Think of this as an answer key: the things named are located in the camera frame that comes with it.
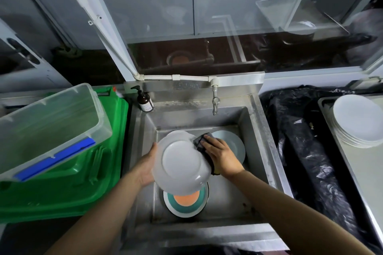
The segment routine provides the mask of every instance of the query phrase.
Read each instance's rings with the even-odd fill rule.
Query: sink basin
[[[211,99],[163,101],[144,113],[132,107],[125,171],[169,132],[181,129],[195,136],[217,130],[237,134],[244,142],[244,167],[261,180],[291,195],[270,129],[256,93],[223,97],[218,115]],[[235,245],[245,250],[286,248],[276,232],[237,188],[221,175],[208,180],[209,199],[193,218],[176,217],[166,208],[163,192],[152,183],[138,195],[124,226],[123,250],[179,247],[206,243]]]

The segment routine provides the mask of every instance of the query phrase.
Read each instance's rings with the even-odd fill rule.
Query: black garbage bag
[[[380,254],[376,242],[366,239],[358,225],[323,144],[305,120],[307,108],[320,98],[352,93],[346,88],[304,86],[265,93],[261,101],[294,197]]]

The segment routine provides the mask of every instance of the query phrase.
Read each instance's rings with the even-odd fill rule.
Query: right hand
[[[208,135],[204,135],[204,138],[211,144],[204,141],[201,141],[201,144],[205,147],[207,154],[214,162],[214,167],[218,169],[221,175],[230,179],[245,170],[225,141]]]

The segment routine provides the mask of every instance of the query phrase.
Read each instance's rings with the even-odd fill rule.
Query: brown bottle
[[[153,111],[154,105],[152,99],[147,92],[143,92],[140,86],[134,86],[131,89],[136,89],[138,93],[137,102],[140,104],[141,110],[144,112]]]

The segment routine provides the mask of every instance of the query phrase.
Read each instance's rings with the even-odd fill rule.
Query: green crate
[[[128,103],[99,96],[113,135],[54,169],[24,182],[0,182],[0,223],[83,215],[119,180]]]

